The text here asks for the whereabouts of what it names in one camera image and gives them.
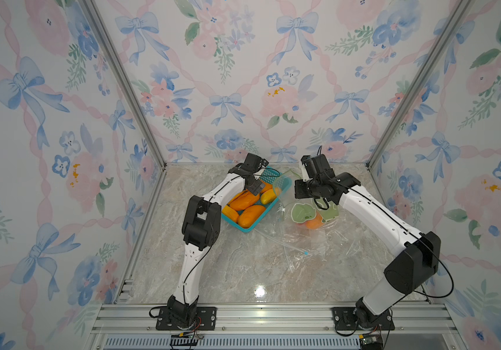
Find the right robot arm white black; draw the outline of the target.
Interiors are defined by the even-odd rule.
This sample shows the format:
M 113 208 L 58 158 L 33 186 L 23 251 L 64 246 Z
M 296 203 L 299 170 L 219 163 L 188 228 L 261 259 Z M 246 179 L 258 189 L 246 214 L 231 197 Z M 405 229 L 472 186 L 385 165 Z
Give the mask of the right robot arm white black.
M 336 204 L 360 219 L 394 256 L 383 278 L 356 302 L 354 323 L 374 328 L 391 316 L 391 307 L 414 293 L 438 271 L 440 238 L 401 220 L 348 172 L 336 175 L 325 155 L 301 158 L 303 179 L 294 182 L 295 198 L 321 200 L 327 210 Z

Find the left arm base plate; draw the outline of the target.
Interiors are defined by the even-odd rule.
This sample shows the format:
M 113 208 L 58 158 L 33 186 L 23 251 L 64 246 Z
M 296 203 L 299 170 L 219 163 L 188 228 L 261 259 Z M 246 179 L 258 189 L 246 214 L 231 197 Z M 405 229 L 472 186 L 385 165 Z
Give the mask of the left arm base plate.
M 173 311 L 165 306 L 159 309 L 158 314 L 151 310 L 150 316 L 156 320 L 155 328 L 159 331 L 202 331 L 215 330 L 217 313 L 216 307 L 198 306 L 195 309 Z

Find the clear zip-top bag green print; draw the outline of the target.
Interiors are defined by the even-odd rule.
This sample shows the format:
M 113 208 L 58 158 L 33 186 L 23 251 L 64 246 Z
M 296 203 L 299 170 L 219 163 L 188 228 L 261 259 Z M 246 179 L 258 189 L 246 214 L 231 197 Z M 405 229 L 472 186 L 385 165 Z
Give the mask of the clear zip-top bag green print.
M 332 202 L 326 205 L 322 200 L 316 201 L 314 198 L 296 199 L 294 197 L 294 181 L 297 179 L 302 179 L 302 175 L 294 170 L 289 170 L 282 173 L 273 182 L 274 188 L 281 189 L 281 194 L 278 196 L 280 204 L 278 212 L 284 223 L 291 228 L 307 229 L 305 222 L 313 219 L 318 212 L 326 223 L 321 228 L 327 228 L 340 216 L 337 205 Z

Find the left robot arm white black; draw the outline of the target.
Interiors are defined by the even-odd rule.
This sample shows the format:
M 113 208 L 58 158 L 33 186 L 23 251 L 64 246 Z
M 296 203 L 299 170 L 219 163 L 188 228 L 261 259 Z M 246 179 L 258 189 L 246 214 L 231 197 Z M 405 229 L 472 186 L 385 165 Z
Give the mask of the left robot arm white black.
M 199 299 L 199 280 L 205 257 L 217 241 L 221 231 L 224 207 L 237 194 L 249 190 L 258 195 L 265 188 L 259 177 L 269 162 L 252 153 L 243 163 L 232 167 L 225 178 L 205 195 L 189 199 L 181 233 L 184 241 L 183 267 L 178 285 L 167 301 L 167 312 L 182 328 L 187 328 L 196 318 Z

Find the large orange mango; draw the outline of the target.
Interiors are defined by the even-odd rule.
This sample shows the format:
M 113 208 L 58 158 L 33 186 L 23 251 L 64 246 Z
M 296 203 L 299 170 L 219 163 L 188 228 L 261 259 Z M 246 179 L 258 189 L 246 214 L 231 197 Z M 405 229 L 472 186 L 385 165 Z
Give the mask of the large orange mango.
M 323 217 L 317 212 L 316 216 L 305 222 L 305 227 L 309 230 L 317 230 L 325 225 Z

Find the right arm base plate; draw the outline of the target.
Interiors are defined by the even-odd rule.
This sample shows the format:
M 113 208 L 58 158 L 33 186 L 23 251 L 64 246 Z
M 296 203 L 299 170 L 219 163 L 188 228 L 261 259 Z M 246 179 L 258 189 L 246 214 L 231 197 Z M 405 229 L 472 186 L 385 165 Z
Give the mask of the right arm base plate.
M 395 330 L 391 309 L 377 316 L 357 307 L 334 307 L 331 312 L 337 331 Z

